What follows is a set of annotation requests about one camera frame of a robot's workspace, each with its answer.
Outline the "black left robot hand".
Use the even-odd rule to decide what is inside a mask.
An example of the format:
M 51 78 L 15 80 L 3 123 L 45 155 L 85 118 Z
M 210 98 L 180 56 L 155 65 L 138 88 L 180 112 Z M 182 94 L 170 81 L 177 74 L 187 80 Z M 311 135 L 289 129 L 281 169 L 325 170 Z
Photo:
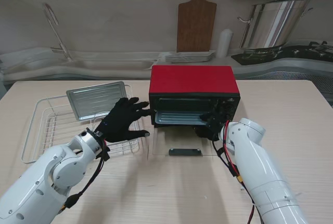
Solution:
M 150 133 L 146 130 L 130 130 L 133 122 L 152 115 L 148 106 L 149 102 L 140 102 L 137 97 L 121 98 L 100 122 L 94 133 L 111 143 L 148 137 Z

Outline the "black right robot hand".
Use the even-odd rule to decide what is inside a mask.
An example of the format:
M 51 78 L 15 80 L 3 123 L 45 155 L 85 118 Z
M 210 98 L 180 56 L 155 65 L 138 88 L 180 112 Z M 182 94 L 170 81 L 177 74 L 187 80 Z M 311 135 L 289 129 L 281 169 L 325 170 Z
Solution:
M 194 126 L 196 135 L 200 138 L 207 138 L 211 141 L 217 141 L 218 133 L 221 132 L 222 127 L 227 121 L 224 114 L 219 113 L 206 113 L 200 116 L 200 119 L 205 122 L 204 125 Z

